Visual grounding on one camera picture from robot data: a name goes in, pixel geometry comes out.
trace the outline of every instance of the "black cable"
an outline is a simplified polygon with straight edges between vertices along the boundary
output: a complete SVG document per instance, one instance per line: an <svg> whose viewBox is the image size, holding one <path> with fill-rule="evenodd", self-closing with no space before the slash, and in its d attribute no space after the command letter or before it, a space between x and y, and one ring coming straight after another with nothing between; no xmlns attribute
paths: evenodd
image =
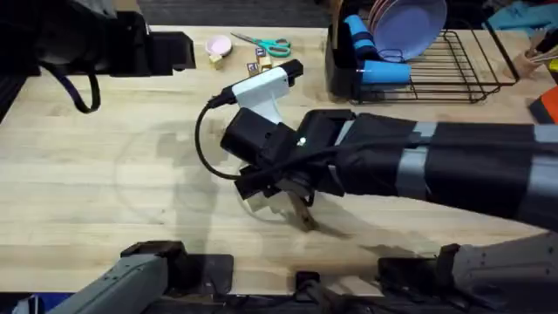
<svg viewBox="0 0 558 314"><path fill-rule="evenodd" d="M76 106L76 109L81 113L93 113L96 112L99 107L101 106L101 95L99 90L99 82L97 81L97 77L93 70L87 71L87 77L89 78L89 84L91 85L91 96L92 96L92 104L91 107L88 107L85 102L81 99L81 95L79 94L76 86L55 66L50 63L40 62L39 63L43 68L45 68L48 72L52 74L52 76L62 84L64 89L68 92L73 100L73 105Z"/></svg>
<svg viewBox="0 0 558 314"><path fill-rule="evenodd" d="M201 122L203 121L203 117L206 115L209 109L211 109L211 106L209 104L205 105L203 109L201 109L200 115L198 115L198 119L195 121L195 129L194 129L195 152L198 154L198 157L200 158L200 161L203 164L203 166L207 170L209 170L210 173L215 174L216 176L226 180L239 180L241 179L240 175L224 174L221 171L215 169L213 166L211 166L208 160L206 159L206 157L203 155L203 152L201 151L201 143L200 143Z"/></svg>

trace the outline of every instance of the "blue cloth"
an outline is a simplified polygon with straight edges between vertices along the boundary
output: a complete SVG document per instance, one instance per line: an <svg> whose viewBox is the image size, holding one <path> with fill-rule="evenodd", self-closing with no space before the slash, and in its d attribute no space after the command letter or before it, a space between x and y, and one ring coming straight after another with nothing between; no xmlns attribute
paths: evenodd
<svg viewBox="0 0 558 314"><path fill-rule="evenodd" d="M488 23L496 30L522 30L532 36L537 29L558 28L558 3L530 6L516 1L494 13Z"/></svg>

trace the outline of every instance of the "wooden table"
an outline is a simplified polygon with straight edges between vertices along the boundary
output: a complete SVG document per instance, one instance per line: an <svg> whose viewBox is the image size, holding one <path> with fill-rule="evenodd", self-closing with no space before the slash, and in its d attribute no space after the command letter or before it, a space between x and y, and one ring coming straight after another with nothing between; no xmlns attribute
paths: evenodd
<svg viewBox="0 0 558 314"><path fill-rule="evenodd" d="M488 244L540 232L421 201L318 195L311 211L320 231L304 233L292 223L290 204L282 196L252 212L232 182L210 175L195 155L192 134L210 96L246 78L245 64L254 61L254 46L233 38L235 49L225 69L209 67L205 40L232 30L292 41L304 75L279 101L292 127L317 108L422 121L532 123L527 104L554 85L544 69L476 105L355 107L328 98L325 30L154 29L186 32L196 44L198 69L164 78L102 78L103 105L91 115L78 113L50 75L30 78L0 125L1 291L79 290L129 245L175 239L191 252L232 254L236 293L285 293L297 270L320 271L344 291L374 293L358 277L372 276L380 256L431 256L451 242ZM527 45L515 33L502 41L512 56ZM494 51L487 54L498 65ZM86 94L86 79L73 80ZM218 143L236 110L211 112L202 130L209 160L227 172L240 162Z"/></svg>

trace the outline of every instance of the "small box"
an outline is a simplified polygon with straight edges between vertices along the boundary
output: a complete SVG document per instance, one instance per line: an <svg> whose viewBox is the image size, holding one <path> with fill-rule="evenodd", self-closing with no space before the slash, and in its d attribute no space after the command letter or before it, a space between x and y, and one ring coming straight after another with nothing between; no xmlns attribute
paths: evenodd
<svg viewBox="0 0 558 314"><path fill-rule="evenodd" d="M273 64L271 63L271 57L270 56L265 56L265 57L258 58L258 63L260 64L260 67L262 69L271 69L273 67Z"/></svg>
<svg viewBox="0 0 558 314"><path fill-rule="evenodd" d="M260 74L260 67L256 62L246 64L246 67L248 68L248 75L250 77Z"/></svg>
<svg viewBox="0 0 558 314"><path fill-rule="evenodd" d="M267 55L268 55L268 53L262 47L256 47L255 48L255 57L256 58L259 59L260 57L265 57Z"/></svg>
<svg viewBox="0 0 558 314"><path fill-rule="evenodd" d="M209 63L215 70L220 70L223 67L223 57L221 55L209 55Z"/></svg>

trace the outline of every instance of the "wire rack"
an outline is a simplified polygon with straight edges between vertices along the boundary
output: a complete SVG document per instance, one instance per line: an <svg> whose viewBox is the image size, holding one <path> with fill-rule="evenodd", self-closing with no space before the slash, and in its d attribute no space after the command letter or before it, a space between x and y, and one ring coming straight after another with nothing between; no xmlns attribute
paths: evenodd
<svg viewBox="0 0 558 314"><path fill-rule="evenodd" d="M365 23L368 11L368 7L360 10ZM499 92L502 86L517 83L519 80L517 71L498 35L488 22L485 22L486 29L483 31L474 30L464 20L448 20L446 25L448 24L459 25L461 30L443 30L422 55L407 62L412 67L409 84L362 84L354 90L352 102L363 104L382 100L459 101L473 104ZM489 34L490 44L495 46L499 54L495 62L508 67L514 78L506 81L499 78L497 72L501 72L501 68L496 69L493 56L491 56L492 62L487 56L486 47L480 40L480 32L485 32L484 42L486 42L486 33ZM461 39L463 36L467 38L467 49ZM471 48L476 50L474 60L469 56Z"/></svg>

